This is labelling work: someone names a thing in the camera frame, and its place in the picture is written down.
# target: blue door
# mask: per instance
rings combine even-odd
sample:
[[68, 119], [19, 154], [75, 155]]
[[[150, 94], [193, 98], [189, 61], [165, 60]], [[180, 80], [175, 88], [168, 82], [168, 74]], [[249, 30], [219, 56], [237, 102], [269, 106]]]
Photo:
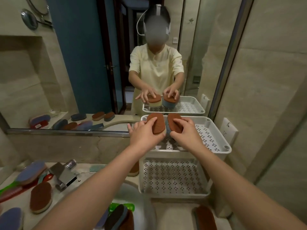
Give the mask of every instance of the blue door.
[[[96, 0], [47, 3], [79, 112], [112, 111]], [[119, 69], [116, 57], [118, 53], [114, 54], [114, 75]]]
[[112, 65], [110, 68], [113, 70], [115, 91], [116, 91], [116, 101], [117, 101], [117, 110], [121, 110], [123, 106], [123, 90], [122, 82], [120, 76], [120, 66], [119, 66], [119, 53], [118, 53], [118, 41], [117, 41], [117, 32], [116, 32], [116, 21], [115, 21], [115, 11], [113, 0], [104, 0], [106, 6], [106, 20], [108, 24], [109, 31], [109, 41], [110, 49], [112, 56]]

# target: perforated shelf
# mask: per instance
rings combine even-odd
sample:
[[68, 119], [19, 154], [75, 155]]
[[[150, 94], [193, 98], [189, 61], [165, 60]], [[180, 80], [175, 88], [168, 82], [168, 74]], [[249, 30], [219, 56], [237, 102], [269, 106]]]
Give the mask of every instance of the perforated shelf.
[[158, 112], [163, 114], [180, 113], [187, 116], [203, 116], [205, 113], [205, 110], [197, 99], [191, 96], [180, 96], [179, 102], [174, 109], [169, 109], [164, 106], [150, 107], [147, 104], [143, 104], [143, 111], [146, 113]]
[[[142, 120], [146, 120], [148, 115], [142, 116]], [[195, 127], [202, 138], [203, 144], [216, 153], [222, 160], [231, 152], [231, 147], [225, 140], [216, 125], [207, 117], [204, 116], [186, 116], [192, 119]], [[180, 145], [169, 135], [167, 116], [164, 116], [167, 136], [156, 147], [155, 151], [185, 151]]]
[[150, 197], [202, 198], [210, 193], [207, 185], [194, 158], [159, 158], [150, 153], [140, 161], [139, 190]]

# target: person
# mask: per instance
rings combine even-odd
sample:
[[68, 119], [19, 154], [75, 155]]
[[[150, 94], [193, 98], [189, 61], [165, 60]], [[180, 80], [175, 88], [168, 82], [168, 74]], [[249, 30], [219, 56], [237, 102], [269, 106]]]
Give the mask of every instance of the person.
[[[138, 122], [133, 128], [128, 124], [129, 146], [104, 169], [95, 173], [54, 206], [33, 230], [93, 229], [135, 162], [164, 139], [165, 134], [152, 133], [156, 119], [155, 117], [148, 122]], [[212, 153], [203, 144], [191, 119], [182, 118], [174, 121], [183, 126], [183, 132], [179, 134], [172, 131], [171, 137], [200, 161], [246, 229], [307, 229], [296, 216], [270, 199]]]
[[137, 46], [130, 55], [129, 82], [135, 87], [131, 114], [143, 115], [142, 105], [148, 94], [167, 94], [178, 99], [185, 74], [182, 56], [165, 43], [169, 38], [171, 18], [165, 6], [151, 6], [144, 13], [147, 44]]

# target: round mirror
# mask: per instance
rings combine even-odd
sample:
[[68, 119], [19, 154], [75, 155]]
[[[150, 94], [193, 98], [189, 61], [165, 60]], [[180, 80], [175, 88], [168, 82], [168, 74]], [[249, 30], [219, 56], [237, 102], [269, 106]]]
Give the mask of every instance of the round mirror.
[[31, 9], [38, 15], [48, 15], [49, 9], [46, 0], [27, 0]]
[[38, 28], [36, 17], [31, 11], [23, 9], [21, 11], [21, 18], [30, 30], [36, 30]]

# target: wall switch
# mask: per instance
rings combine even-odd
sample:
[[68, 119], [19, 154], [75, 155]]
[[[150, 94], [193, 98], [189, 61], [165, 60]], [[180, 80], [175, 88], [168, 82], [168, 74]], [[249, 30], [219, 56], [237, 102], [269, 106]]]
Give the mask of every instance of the wall switch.
[[209, 98], [207, 98], [207, 96], [206, 95], [204, 95], [204, 94], [202, 94], [201, 95], [201, 106], [202, 106], [202, 108], [206, 111], [206, 109], [207, 109], [207, 106], [208, 106], [208, 104], [209, 104]]
[[178, 37], [173, 38], [173, 43], [178, 43]]
[[223, 119], [222, 126], [220, 128], [220, 131], [226, 141], [230, 144], [230, 146], [233, 144], [234, 140], [236, 139], [239, 131], [236, 129], [234, 125], [227, 119]]

